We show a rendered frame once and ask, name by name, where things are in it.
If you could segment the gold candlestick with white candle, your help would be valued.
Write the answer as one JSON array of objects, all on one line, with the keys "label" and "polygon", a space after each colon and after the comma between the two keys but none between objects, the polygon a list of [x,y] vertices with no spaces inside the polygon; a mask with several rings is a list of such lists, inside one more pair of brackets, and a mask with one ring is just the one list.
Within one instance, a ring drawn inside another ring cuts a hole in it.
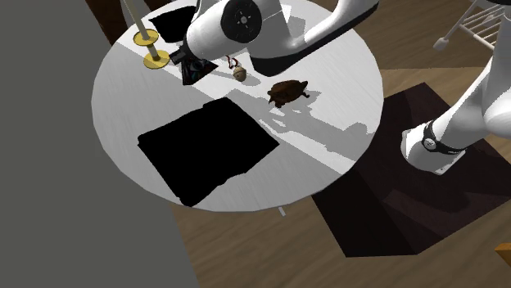
[{"label": "gold candlestick with white candle", "polygon": [[170,56],[168,52],[155,48],[155,42],[159,39],[158,32],[154,29],[146,28],[132,0],[121,1],[126,6],[130,17],[138,28],[138,32],[133,36],[133,42],[148,50],[148,54],[143,59],[143,64],[151,70],[165,67],[170,61]]}]

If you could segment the beige bell with red ribbon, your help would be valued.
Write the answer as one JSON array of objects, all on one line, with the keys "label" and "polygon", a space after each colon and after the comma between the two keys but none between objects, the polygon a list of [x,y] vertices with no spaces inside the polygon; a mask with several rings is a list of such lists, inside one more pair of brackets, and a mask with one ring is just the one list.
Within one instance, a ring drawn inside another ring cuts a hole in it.
[{"label": "beige bell with red ribbon", "polygon": [[244,82],[247,77],[247,72],[241,63],[235,57],[231,56],[227,56],[227,62],[229,69],[233,71],[233,77],[238,82]]}]

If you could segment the round white table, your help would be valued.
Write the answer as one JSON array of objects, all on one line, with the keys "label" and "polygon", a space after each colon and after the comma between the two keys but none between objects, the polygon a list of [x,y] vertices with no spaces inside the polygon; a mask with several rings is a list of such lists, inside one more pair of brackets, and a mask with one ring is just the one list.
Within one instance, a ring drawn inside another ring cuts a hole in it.
[{"label": "round white table", "polygon": [[[159,34],[155,48],[183,43],[197,0],[176,0],[143,20]],[[329,17],[309,0],[280,0],[291,36]],[[287,205],[323,190],[368,149],[383,107],[377,62],[355,27],[275,76],[235,57],[183,86],[179,65],[151,70],[148,50],[129,28],[104,58],[93,85],[93,123],[104,151],[140,187],[179,205],[214,212],[252,212]],[[267,91],[308,81],[295,101],[277,108]]]}]

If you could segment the brown turtle figure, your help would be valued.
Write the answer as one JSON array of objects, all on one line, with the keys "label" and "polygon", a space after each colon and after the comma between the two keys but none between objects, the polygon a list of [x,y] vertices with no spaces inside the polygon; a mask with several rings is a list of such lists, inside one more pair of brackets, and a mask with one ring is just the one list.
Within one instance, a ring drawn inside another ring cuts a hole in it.
[{"label": "brown turtle figure", "polygon": [[310,95],[305,92],[308,83],[308,81],[295,79],[278,82],[267,91],[269,95],[268,103],[273,102],[277,108],[281,108],[285,104],[295,101],[300,96],[309,98]]}]

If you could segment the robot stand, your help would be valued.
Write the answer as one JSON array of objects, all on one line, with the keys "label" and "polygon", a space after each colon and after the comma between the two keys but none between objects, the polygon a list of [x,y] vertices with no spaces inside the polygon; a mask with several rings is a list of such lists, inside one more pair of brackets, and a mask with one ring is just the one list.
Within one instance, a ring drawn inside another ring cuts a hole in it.
[{"label": "robot stand", "polygon": [[312,196],[345,256],[419,254],[511,200],[511,164],[485,140],[442,175],[406,162],[402,132],[448,108],[426,83],[385,98],[366,152]]}]

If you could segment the white drying rack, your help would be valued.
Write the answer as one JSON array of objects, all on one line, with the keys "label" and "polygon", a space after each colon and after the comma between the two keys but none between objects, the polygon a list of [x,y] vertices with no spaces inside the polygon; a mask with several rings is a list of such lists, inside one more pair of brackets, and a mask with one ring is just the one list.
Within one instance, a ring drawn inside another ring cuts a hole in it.
[{"label": "white drying rack", "polygon": [[433,45],[434,49],[443,50],[448,45],[453,33],[462,30],[483,46],[494,50],[505,7],[511,4],[511,0],[469,1],[471,2],[469,8],[445,36],[437,39]]}]

